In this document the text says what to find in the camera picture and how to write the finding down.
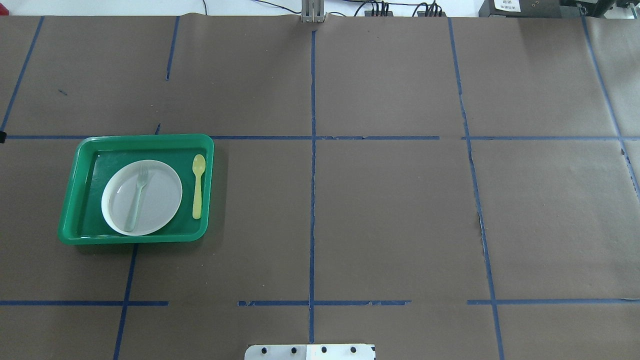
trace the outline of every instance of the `blue tape line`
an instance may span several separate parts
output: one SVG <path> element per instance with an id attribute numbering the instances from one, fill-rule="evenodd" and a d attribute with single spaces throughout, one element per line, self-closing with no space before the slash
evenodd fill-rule
<path id="1" fill-rule="evenodd" d="M 314 300 L 316 306 L 405 306 L 411 304 L 411 300 Z M 254 300 L 239 301 L 240 307 L 246 306 L 308 306 L 307 300 Z"/>
<path id="2" fill-rule="evenodd" d="M 180 23 L 180 17 L 175 17 L 175 25 L 173 26 L 173 39 L 171 40 L 171 50 L 169 50 L 169 62 L 166 64 L 166 80 L 169 81 L 169 75 L 171 74 L 171 64 L 173 63 L 173 51 L 175 50 L 175 39 L 178 37 L 178 24 Z"/>
<path id="3" fill-rule="evenodd" d="M 90 138 L 91 135 L 7 135 L 13 140 L 75 140 Z"/>
<path id="4" fill-rule="evenodd" d="M 508 299 L 495 302 L 498 305 L 640 304 L 640 299 Z M 467 301 L 467 305 L 491 305 L 491 303 L 491 300 Z"/>
<path id="5" fill-rule="evenodd" d="M 439 140 L 439 136 L 317 136 L 318 140 Z"/>
<path id="6" fill-rule="evenodd" d="M 0 306 L 122 306 L 123 301 L 103 300 L 0 300 Z M 129 306 L 169 306 L 168 301 L 131 301 Z"/>
<path id="7" fill-rule="evenodd" d="M 213 135 L 213 140 L 311 140 L 311 136 Z"/>
<path id="8" fill-rule="evenodd" d="M 160 133 L 161 125 L 156 128 L 156 135 Z M 14 140 L 73 140 L 86 139 L 92 136 L 109 135 L 8 135 L 7 139 Z M 213 140 L 312 140 L 312 136 L 288 135 L 212 135 Z M 439 140 L 439 136 L 316 136 L 316 140 Z"/>
<path id="9" fill-rule="evenodd" d="M 131 283 L 133 282 L 133 271 L 136 268 L 136 256 L 138 255 L 138 244 L 133 245 L 131 254 L 131 264 L 129 265 L 129 276 L 127 277 L 127 287 L 124 291 L 124 301 L 122 302 L 122 312 L 120 313 L 120 325 L 118 326 L 118 336 L 116 337 L 116 347 L 113 352 L 113 360 L 118 360 L 120 356 L 120 344 L 122 343 L 122 333 L 127 320 L 127 308 L 129 306 L 129 295 L 131 294 Z"/>
<path id="10" fill-rule="evenodd" d="M 622 137 L 620 132 L 620 126 L 618 125 L 618 119 L 616 118 L 616 114 L 613 111 L 613 106 L 611 105 L 611 99 L 609 98 L 609 93 L 607 88 L 604 86 L 604 80 L 602 79 L 602 73 L 600 72 L 600 66 L 598 65 L 598 60 L 596 60 L 596 55 L 593 52 L 593 46 L 591 45 L 591 35 L 589 35 L 589 28 L 587 27 L 587 20 L 584 17 L 584 14 L 580 17 L 582 19 L 582 28 L 584 29 L 584 36 L 587 40 L 587 48 L 589 49 L 589 55 L 591 56 L 591 61 L 593 62 L 593 67 L 596 70 L 596 75 L 598 76 L 598 82 L 600 82 L 600 88 L 602 89 L 602 94 L 604 95 L 605 101 L 607 103 L 607 109 L 609 109 L 609 113 L 611 114 L 611 120 L 613 121 L 613 127 L 616 130 L 616 135 L 618 138 Z M 638 201 L 640 201 L 640 187 L 638 187 L 638 181 L 636 178 L 636 172 L 634 171 L 633 165 L 631 165 L 631 161 L 629 160 L 629 152 L 627 151 L 627 147 L 625 146 L 625 142 L 620 139 L 620 147 L 625 152 L 624 157 L 627 163 L 627 169 L 629 170 L 629 175 L 631 176 L 631 181 L 634 184 L 634 190 L 636 191 L 636 197 Z"/>
<path id="11" fill-rule="evenodd" d="M 316 300 L 316 306 L 405 306 L 411 300 Z"/>
<path id="12" fill-rule="evenodd" d="M 471 136 L 471 140 L 575 140 L 575 141 L 618 141 L 617 136 Z"/>
<path id="13" fill-rule="evenodd" d="M 311 32 L 311 224 L 309 234 L 309 343 L 314 339 L 316 288 L 316 31 Z"/>
<path id="14" fill-rule="evenodd" d="M 308 306 L 308 300 L 258 300 L 239 301 L 238 306 Z"/>
<path id="15" fill-rule="evenodd" d="M 122 301 L 0 300 L 0 306 L 122 306 Z"/>
<path id="16" fill-rule="evenodd" d="M 458 54 L 456 52 L 456 41 L 454 39 L 453 34 L 453 23 L 451 22 L 451 18 L 448 17 L 447 21 L 449 22 L 449 37 L 451 38 L 451 52 L 453 54 L 453 65 L 456 70 L 456 82 L 458 84 L 458 97 L 460 100 L 460 111 L 462 112 L 462 118 L 464 120 L 465 126 L 465 138 L 467 142 L 467 155 L 469 158 L 469 167 L 471 168 L 471 178 L 473 180 L 474 185 L 474 195 L 476 197 L 476 210 L 478 217 L 480 219 L 480 231 L 482 237 L 482 246 L 484 251 L 484 266 L 486 268 L 486 278 L 489 284 L 489 294 L 491 296 L 492 302 L 492 311 L 493 311 L 493 327 L 495 328 L 495 339 L 498 344 L 498 355 L 500 360 L 504 360 L 504 349 L 502 346 L 502 332 L 500 330 L 500 320 L 498 317 L 498 306 L 495 302 L 495 289 L 493 287 L 493 275 L 491 271 L 491 261 L 489 259 L 489 248 L 486 243 L 486 233 L 484 231 L 484 216 L 482 212 L 482 204 L 480 202 L 480 193 L 478 190 L 478 183 L 476 177 L 476 166 L 474 165 L 474 159 L 472 155 L 471 149 L 471 135 L 469 133 L 469 124 L 467 121 L 467 112 L 465 110 L 465 104 L 462 99 L 462 81 L 460 78 L 460 67 L 458 66 Z"/>
<path id="17" fill-rule="evenodd" d="M 169 306 L 168 301 L 129 301 L 127 306 Z"/>
<path id="18" fill-rule="evenodd" d="M 33 39 L 31 40 L 31 46 L 29 47 L 27 56 L 25 57 L 24 63 L 22 64 L 20 75 L 18 75 L 18 81 L 15 82 L 15 87 L 13 88 L 13 94 L 11 95 L 11 100 L 9 100 L 9 105 L 6 107 L 6 112 L 4 113 L 4 119 L 2 120 L 2 125 L 0 125 L 0 131 L 4 131 L 4 128 L 6 127 L 6 123 L 9 121 L 9 114 L 11 114 L 11 108 L 13 107 L 13 102 L 15 101 L 15 97 L 18 95 L 18 89 L 20 88 L 20 84 L 22 83 L 24 72 L 27 70 L 27 65 L 29 64 L 31 53 L 33 53 L 33 48 L 36 46 L 36 40 L 38 40 L 38 35 L 40 34 L 40 29 L 42 29 L 43 21 L 44 21 L 44 16 L 41 16 L 40 21 L 38 22 L 38 27 L 36 28 L 36 32 L 35 34 L 33 34 Z"/>

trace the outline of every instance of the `fork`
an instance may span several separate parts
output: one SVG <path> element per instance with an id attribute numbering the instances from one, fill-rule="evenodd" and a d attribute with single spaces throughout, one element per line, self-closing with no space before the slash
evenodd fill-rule
<path id="1" fill-rule="evenodd" d="M 140 170 L 138 172 L 138 180 L 136 181 L 136 195 L 131 202 L 131 208 L 127 215 L 127 222 L 124 226 L 124 231 L 128 233 L 135 229 L 138 224 L 138 213 L 140 212 L 140 195 L 142 189 L 147 185 L 149 181 L 149 168 L 145 164 L 140 164 Z"/>

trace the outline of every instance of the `green tray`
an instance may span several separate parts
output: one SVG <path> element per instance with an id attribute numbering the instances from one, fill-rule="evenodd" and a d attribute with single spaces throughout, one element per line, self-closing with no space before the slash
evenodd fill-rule
<path id="1" fill-rule="evenodd" d="M 202 177 L 202 217 L 191 216 L 196 154 L 207 160 Z M 102 192 L 111 177 L 134 161 L 153 159 L 171 166 L 182 182 L 182 202 L 162 229 L 144 236 L 126 236 L 110 228 L 102 217 Z M 213 140 L 204 134 L 103 136 L 78 145 L 62 207 L 58 237 L 69 245 L 155 243 L 199 239 L 209 224 Z"/>

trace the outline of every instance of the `spoon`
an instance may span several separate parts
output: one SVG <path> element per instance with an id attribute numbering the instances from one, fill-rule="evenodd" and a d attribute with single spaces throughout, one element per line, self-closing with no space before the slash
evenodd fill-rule
<path id="1" fill-rule="evenodd" d="M 200 154 L 193 158 L 193 174 L 196 175 L 196 188 L 193 193 L 193 218 L 196 220 L 202 215 L 202 185 L 200 184 L 200 178 L 204 173 L 206 164 L 207 162 Z"/>

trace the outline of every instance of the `label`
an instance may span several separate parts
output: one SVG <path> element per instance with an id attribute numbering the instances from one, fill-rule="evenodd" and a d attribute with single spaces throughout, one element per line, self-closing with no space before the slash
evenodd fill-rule
<path id="1" fill-rule="evenodd" d="M 503 12 L 520 12 L 520 0 L 493 0 L 496 10 Z"/>

